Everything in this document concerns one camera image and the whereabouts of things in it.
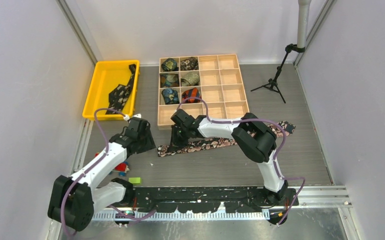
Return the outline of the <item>pink floral black tie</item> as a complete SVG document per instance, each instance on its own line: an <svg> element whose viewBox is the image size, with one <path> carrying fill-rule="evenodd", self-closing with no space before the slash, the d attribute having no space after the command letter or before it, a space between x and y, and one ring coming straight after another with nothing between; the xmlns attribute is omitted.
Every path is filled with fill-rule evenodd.
<svg viewBox="0 0 385 240"><path fill-rule="evenodd" d="M277 123L285 131L285 136L292 135L296 129L296 126L288 121L280 121ZM269 124L268 127L276 134L278 138L284 137L279 128L273 124ZM158 157L168 157L178 154L187 154L205 150L212 150L218 148L224 148L229 146L238 145L234 139L224 137L211 137L201 140L195 140L188 142L185 147L175 147L170 145L160 145L157 147Z"/></svg>

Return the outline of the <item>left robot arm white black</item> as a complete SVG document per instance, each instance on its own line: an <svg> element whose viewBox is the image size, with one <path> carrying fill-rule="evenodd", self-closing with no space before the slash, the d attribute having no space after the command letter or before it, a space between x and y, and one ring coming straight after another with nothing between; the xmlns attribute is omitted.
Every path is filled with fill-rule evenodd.
<svg viewBox="0 0 385 240"><path fill-rule="evenodd" d="M112 136L108 145L85 167L71 176L56 178L47 216L80 232L89 225L96 212L116 203L122 207L130 206L135 198L132 183L114 178L103 187L99 184L130 156L155 147L150 123L140 114L134 115L128 120L127 128Z"/></svg>

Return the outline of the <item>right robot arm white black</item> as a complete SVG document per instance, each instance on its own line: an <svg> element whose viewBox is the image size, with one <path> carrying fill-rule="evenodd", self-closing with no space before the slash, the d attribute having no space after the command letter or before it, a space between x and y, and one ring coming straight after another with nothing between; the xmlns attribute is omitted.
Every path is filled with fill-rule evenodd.
<svg viewBox="0 0 385 240"><path fill-rule="evenodd" d="M244 155L257 163L263 177L263 192L272 205L286 199L288 182L284 179L277 159L277 136L262 119L248 112L239 118L193 117L178 109L170 118L171 146L184 147L189 139L227 138L234 140Z"/></svg>

